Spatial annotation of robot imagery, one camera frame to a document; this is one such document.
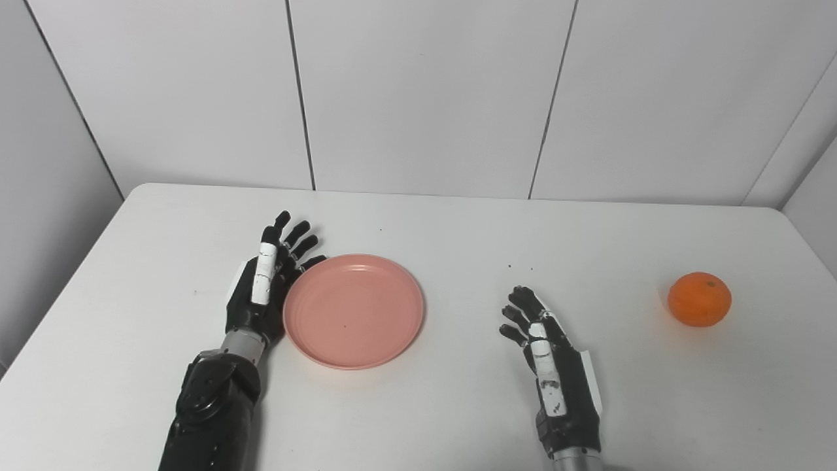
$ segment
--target robotic hand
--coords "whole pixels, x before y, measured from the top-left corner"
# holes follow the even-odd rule
[[[250,422],[261,394],[259,363],[264,350],[285,333],[282,304],[290,286],[308,268],[299,263],[317,244],[302,221],[280,242],[290,221],[283,211],[264,229],[259,256],[244,264],[227,303],[226,337],[188,366],[175,418],[163,449],[160,471],[239,471],[244,466]]]
[[[573,348],[555,314],[528,287],[516,287],[509,301],[503,315],[520,330],[503,324],[500,333],[523,347],[537,375],[537,434],[555,470],[602,471],[602,401],[589,352]]]

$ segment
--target white tape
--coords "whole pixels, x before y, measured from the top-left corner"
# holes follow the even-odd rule
[[[587,376],[587,386],[590,388],[590,396],[593,398],[593,406],[596,408],[598,416],[602,416],[602,395],[598,392],[598,382],[596,381],[596,373],[593,371],[593,361],[590,359],[590,352],[584,350],[579,352],[581,354],[581,363],[584,366],[584,375]]]
[[[270,283],[276,272],[276,246],[262,242],[259,246],[259,259],[256,262],[256,275],[253,278],[253,292],[250,301],[266,305],[270,301]]]

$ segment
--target fingertip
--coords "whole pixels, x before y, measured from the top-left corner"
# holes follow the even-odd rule
[[[282,211],[278,216],[276,216],[274,226],[279,231],[282,231],[285,226],[288,225],[288,221],[290,221],[290,213],[288,211]]]

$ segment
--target white table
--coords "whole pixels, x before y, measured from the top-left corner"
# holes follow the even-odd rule
[[[410,270],[426,321],[371,370],[327,369],[287,341],[270,351],[253,469],[547,469],[532,374],[497,333],[516,284],[592,350],[607,463],[834,467],[837,282],[774,210],[154,184],[0,381],[0,468],[157,469],[186,366],[220,344],[231,278],[282,209],[313,222],[327,255]],[[733,293],[710,329],[662,300],[699,270]]]

